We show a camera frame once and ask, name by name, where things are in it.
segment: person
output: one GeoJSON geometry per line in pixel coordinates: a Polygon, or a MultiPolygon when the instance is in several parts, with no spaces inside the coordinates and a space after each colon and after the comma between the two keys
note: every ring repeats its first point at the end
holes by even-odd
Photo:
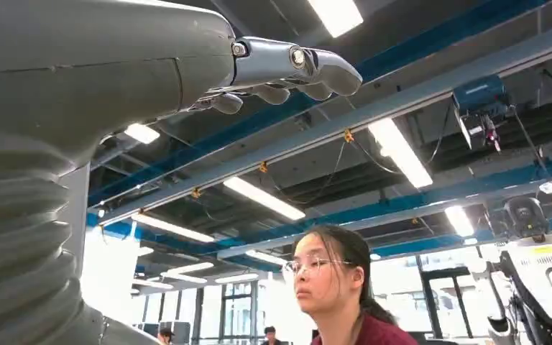
{"type": "Polygon", "coordinates": [[[284,273],[302,312],[318,326],[312,345],[417,345],[373,298],[369,246],[338,226],[316,226],[296,245],[284,273]]]}
{"type": "Polygon", "coordinates": [[[280,345],[282,342],[276,339],[276,328],[274,326],[266,327],[263,331],[266,341],[262,345],[280,345]]]}
{"type": "Polygon", "coordinates": [[[159,340],[162,345],[170,345],[170,341],[173,339],[173,332],[169,328],[162,328],[157,334],[157,340],[159,340]]]}

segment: man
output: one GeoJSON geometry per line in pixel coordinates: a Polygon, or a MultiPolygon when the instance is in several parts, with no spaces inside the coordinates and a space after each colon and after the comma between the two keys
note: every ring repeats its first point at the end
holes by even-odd
{"type": "Polygon", "coordinates": [[[170,340],[173,338],[173,332],[168,328],[160,329],[160,332],[157,334],[157,340],[159,340],[163,345],[170,345],[170,340]]]}
{"type": "Polygon", "coordinates": [[[263,345],[281,345],[280,340],[276,339],[276,328],[274,326],[266,327],[263,333],[267,338],[263,345]]]}

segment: yellow bracket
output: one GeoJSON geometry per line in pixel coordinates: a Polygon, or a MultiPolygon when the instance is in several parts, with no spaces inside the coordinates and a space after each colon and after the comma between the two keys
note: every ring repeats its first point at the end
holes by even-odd
{"type": "Polygon", "coordinates": [[[352,132],[350,132],[350,129],[346,129],[344,131],[344,140],[346,140],[346,142],[349,144],[350,142],[354,141],[354,137],[352,136],[352,132]]]}
{"type": "Polygon", "coordinates": [[[259,166],[259,171],[262,172],[262,173],[267,173],[267,163],[266,162],[262,162],[261,165],[259,166]]]}
{"type": "Polygon", "coordinates": [[[197,187],[193,189],[193,192],[191,192],[191,196],[196,198],[196,199],[199,199],[200,196],[202,196],[202,192],[200,192],[200,189],[198,189],[197,187]]]}

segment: door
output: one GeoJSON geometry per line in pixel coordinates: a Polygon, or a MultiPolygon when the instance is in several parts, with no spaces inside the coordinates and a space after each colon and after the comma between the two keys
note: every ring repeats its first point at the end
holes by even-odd
{"type": "Polygon", "coordinates": [[[457,267],[422,272],[421,277],[435,338],[473,338],[459,284],[461,279],[471,278],[468,269],[457,267]]]}

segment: maroon shirt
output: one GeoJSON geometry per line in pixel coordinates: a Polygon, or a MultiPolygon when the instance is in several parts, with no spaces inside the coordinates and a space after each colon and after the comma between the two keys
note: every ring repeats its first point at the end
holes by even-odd
{"type": "MultiPolygon", "coordinates": [[[[321,337],[314,338],[312,345],[323,345],[321,337]]],[[[401,328],[365,315],[356,345],[418,345],[418,342],[401,328]]]]}

